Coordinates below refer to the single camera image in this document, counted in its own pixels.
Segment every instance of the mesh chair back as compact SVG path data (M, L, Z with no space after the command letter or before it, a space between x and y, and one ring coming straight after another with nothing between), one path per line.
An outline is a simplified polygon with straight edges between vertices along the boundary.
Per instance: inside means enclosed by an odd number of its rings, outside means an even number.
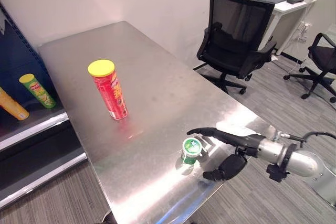
M256 0L210 0L209 42L225 50L257 50L274 8Z

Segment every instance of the chair armrest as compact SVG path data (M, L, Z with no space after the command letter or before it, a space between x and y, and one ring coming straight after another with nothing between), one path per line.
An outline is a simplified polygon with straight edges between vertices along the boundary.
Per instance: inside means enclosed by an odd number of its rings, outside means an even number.
M203 38L202 44L201 44L201 46L200 46L200 48L199 48L199 50L196 54L196 56L199 60L202 60L202 54L204 52L206 44L208 43L208 40L209 40L209 29L206 28L204 30L204 38Z
M214 24L212 24L211 26L211 29L212 31L215 31L215 30L221 30L222 28L222 23L220 22L215 22ZM210 36L210 32L209 32L209 27L207 27L205 30L204 30L204 38L203 38L203 41L202 41L202 44L196 54L197 58L199 60L202 60L202 54L204 52L204 49L205 49L205 46L206 44L208 43L209 41L209 36Z
M262 50L251 51L240 69L238 78L243 79L253 70L261 68L265 62L270 62L271 53L275 48L276 44L276 41L271 40L267 42Z
M330 44L332 45L334 48L336 48L336 44L329 38L328 35L326 34L323 34L323 33L318 33L315 37L315 40L313 42L313 45L311 46L311 48L316 48L317 44L319 43L320 39L321 38L325 38L325 40Z
M257 51L258 54L268 54L270 55L275 48L277 42L275 40L270 40L266 43L266 45L262 48L262 50Z

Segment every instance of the robotic arm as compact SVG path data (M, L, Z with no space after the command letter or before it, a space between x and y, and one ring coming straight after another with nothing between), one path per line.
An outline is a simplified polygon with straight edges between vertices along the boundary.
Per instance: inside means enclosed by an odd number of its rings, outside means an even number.
M218 140L236 147L235 154L226 158L220 166L211 171L204 172L203 177L213 181L225 181L236 176L247 164L247 156L261 158L270 162L266 172L269 178L277 182L281 182L288 174L293 173L301 177L309 178L306 181L322 198L324 198L332 206L336 206L336 175L330 171L322 160L314 153L307 151L297 151L296 144L285 146L277 142L279 137L284 137L301 142L301 146L307 141L310 135L327 135L336 139L336 136L327 132L310 132L303 138L296 137L287 133L277 132L273 141L266 139L260 134L252 134L247 136L236 136L223 132L214 127L196 128L187 132L187 135L202 134L204 136L213 136Z

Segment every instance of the yellow can lid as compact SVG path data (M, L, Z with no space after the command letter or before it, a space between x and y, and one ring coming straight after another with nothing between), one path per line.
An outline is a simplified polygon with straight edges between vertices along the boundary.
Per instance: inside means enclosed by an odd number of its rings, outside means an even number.
M34 75L32 73L25 74L20 77L19 82L21 83L27 83L34 79Z
M114 71L114 63L110 60L96 60L88 66L88 71L94 77L105 77Z

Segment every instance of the red pringles can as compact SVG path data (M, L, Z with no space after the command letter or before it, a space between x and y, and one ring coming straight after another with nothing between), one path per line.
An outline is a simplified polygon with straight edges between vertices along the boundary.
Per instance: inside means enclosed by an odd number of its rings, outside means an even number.
M89 65L88 71L92 75L110 115L116 120L127 116L114 63L110 60L96 60Z

